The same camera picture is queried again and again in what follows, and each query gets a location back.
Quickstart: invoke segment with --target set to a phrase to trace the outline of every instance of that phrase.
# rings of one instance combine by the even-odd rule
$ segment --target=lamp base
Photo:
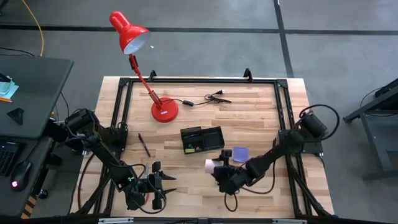
[[[165,101],[162,105],[162,110],[157,107],[156,103],[152,105],[152,115],[155,120],[163,123],[174,120],[178,114],[177,102],[175,100],[171,100],[169,97],[162,97],[160,100],[162,102]]]

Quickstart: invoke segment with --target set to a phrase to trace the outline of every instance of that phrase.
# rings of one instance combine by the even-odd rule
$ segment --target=yellow cable
[[[33,12],[30,10],[29,6],[26,4],[25,0],[21,0],[25,7],[27,8],[27,10],[29,11],[29,13],[31,14],[31,16],[33,17],[33,19],[35,20],[37,27],[39,28],[40,31],[40,35],[42,36],[42,51],[40,52],[40,57],[43,57],[43,53],[44,53],[44,36],[43,36],[43,31],[42,28],[40,27],[39,22],[37,22],[37,19],[35,17],[35,15],[33,14]]]

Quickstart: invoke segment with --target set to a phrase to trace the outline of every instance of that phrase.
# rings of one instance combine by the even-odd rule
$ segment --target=computer mouse
[[[29,183],[29,171],[32,166],[31,162],[24,161],[18,163],[11,172],[11,189],[19,192],[26,188]]]

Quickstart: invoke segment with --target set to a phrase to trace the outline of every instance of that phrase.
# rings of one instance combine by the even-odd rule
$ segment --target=lamp shade
[[[119,33],[120,48],[126,55],[138,51],[150,39],[150,32],[145,27],[131,24],[120,11],[112,12],[109,20]]]

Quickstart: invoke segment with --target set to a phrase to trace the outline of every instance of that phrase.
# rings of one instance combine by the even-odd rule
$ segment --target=sticker
[[[185,149],[185,153],[195,152],[195,149]]]

